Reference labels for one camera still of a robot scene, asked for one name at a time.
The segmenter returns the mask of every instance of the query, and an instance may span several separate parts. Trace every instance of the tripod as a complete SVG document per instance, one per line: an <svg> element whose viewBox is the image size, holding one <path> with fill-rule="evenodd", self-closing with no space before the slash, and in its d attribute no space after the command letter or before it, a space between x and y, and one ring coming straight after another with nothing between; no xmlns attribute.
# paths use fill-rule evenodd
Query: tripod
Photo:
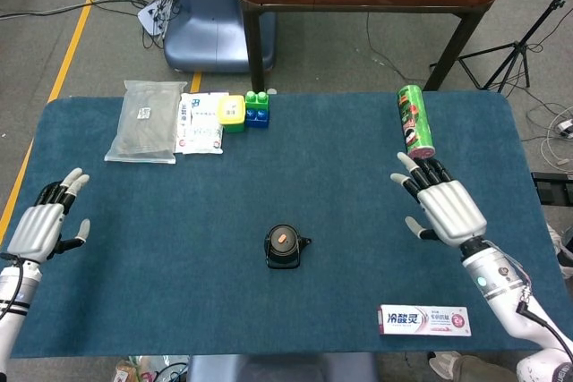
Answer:
<svg viewBox="0 0 573 382"><path fill-rule="evenodd" d="M483 51L478 51L477 53L462 55L462 56L458 57L459 63L464 68L464 70L467 73L467 76L469 76L470 80L472 80L475 87L477 89L490 89L491 87L495 87L495 86L499 85L498 93L501 93L501 91L503 90L503 87L505 87L505 85L508 82L509 75L511 74L511 71L513 70L514 66L516 65L517 59L521 56L523 59L524 74L526 76L526 87L529 88L529 68L527 66L527 41L529 40L529 38L531 38L533 36L533 34L537 31L537 29L539 29L539 27L543 24L543 22L547 19L547 17L549 17L549 15L553 11L555 11L557 8L563 7L564 4L565 4L564 0L552 0L552 2L549 4L549 6L545 10L545 12L542 13L542 15L535 22L535 24L527 31L525 36L522 37L521 40L519 40L519 41L511 42L510 44L501 45L499 47L484 49ZM464 60L466 60L467 58L477 57L477 56L483 55L483 54L493 53L495 51L500 51L500 50L506 49L506 48L513 48L513 49L511 50L509 55L506 57L506 59L503 61L503 63L500 65L500 67L498 67L498 69L493 73L493 75L490 77L490 79L485 83L485 85L483 85L483 86L480 85L480 83L477 81L476 77L474 76L472 71L469 69L469 67L467 66L467 64ZM501 73L506 68L507 68L507 71L505 71L505 75L503 75L503 79L501 80L501 82L499 84L494 83L495 80L497 80L497 78L501 75Z"/></svg>

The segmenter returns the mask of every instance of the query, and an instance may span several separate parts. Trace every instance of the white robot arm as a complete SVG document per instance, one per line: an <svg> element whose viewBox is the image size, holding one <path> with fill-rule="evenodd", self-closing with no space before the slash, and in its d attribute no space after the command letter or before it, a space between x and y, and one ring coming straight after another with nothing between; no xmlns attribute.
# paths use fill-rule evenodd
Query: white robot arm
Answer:
<svg viewBox="0 0 573 382"><path fill-rule="evenodd" d="M543 348L519 362L519 381L573 380L573 342L532 295L531 281L521 265L483 238L487 223L466 188L436 159L414 161L403 153L398 153L398 159L411 177L392 174L390 178L416 199L433 227L424 229L409 216L410 230L421 239L460 248L462 264L508 334Z"/></svg>
<svg viewBox="0 0 573 382"><path fill-rule="evenodd" d="M62 241L60 236L65 216L89 179L77 168L47 185L22 216L6 253L0 254L12 262L0 273L0 382L6 381L6 363L42 278L40 264L82 246L90 234L90 221L84 219L75 238Z"/></svg>

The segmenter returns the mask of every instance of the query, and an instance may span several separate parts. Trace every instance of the gray plastic bag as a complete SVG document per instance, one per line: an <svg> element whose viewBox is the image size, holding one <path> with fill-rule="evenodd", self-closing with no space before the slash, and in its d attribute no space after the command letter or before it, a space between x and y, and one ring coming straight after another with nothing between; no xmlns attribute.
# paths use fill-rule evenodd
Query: gray plastic bag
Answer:
<svg viewBox="0 0 573 382"><path fill-rule="evenodd" d="M175 163L177 109L187 82L125 81L117 135L104 159Z"/></svg>

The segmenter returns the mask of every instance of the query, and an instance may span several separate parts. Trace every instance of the pringles can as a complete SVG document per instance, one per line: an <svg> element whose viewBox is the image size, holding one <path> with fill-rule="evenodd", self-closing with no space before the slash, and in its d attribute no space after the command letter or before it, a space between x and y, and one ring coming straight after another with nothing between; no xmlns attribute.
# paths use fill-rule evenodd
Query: pringles can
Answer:
<svg viewBox="0 0 573 382"><path fill-rule="evenodd" d="M420 87L406 85L398 92L398 111L402 122L406 153L411 158L433 157L436 149L432 144L432 134Z"/></svg>

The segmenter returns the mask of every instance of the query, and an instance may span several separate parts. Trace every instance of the concrete floor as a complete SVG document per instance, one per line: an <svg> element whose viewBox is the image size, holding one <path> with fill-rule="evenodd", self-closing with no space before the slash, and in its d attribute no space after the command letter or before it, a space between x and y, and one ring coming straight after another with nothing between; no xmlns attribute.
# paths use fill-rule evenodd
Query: concrete floor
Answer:
<svg viewBox="0 0 573 382"><path fill-rule="evenodd" d="M84 0L2 0L0 13L46 10ZM483 19L467 52L520 38L551 0L498 0ZM549 32L573 2L557 11L534 38ZM52 89L80 12L50 18L0 21L0 208L8 199L38 118ZM573 105L570 62L573 58L573 16L543 45L541 54L529 56L531 91L546 102ZM425 79L427 65L435 61L458 19L446 15L381 14L371 17L372 43L409 77ZM280 92L395 91L403 81L381 66L369 50L363 13L284 13L279 15L278 59L268 75L268 86ZM423 41L422 34L432 40ZM483 78L493 71L500 55L479 58L472 67ZM191 81L190 74L170 70L163 53L141 46L141 30L133 17L92 9L60 97L120 96L124 80ZM250 88L247 75L204 74L201 90L225 89L243 93ZM443 89L471 89L472 84L455 66ZM543 134L526 121L526 111L538 105L516 89L509 97L523 139ZM547 125L552 116L542 109L537 121ZM539 140L524 143L532 171L554 171L539 154ZM573 156L568 143L555 151ZM571 224L570 208L545 208L550 224L562 232ZM491 354L487 358L512 368L518 353ZM117 358L41 359L11 362L10 380L107 381ZM437 380L428 370L424 353L380 357L384 380Z"/></svg>

